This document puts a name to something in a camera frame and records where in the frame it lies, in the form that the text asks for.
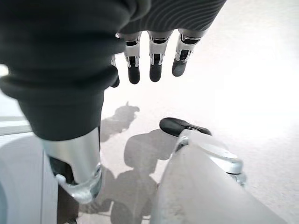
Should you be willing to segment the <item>robot right hand dark palm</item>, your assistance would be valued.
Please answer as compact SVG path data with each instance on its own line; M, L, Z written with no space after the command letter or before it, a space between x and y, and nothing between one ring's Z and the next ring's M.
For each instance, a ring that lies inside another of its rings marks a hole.
M79 203L100 191L100 116L104 91L119 84L124 53L132 84L140 80L140 36L149 34L149 76L161 77L167 42L179 31L172 67L184 73L222 0L3 0L1 91L18 101L61 187Z

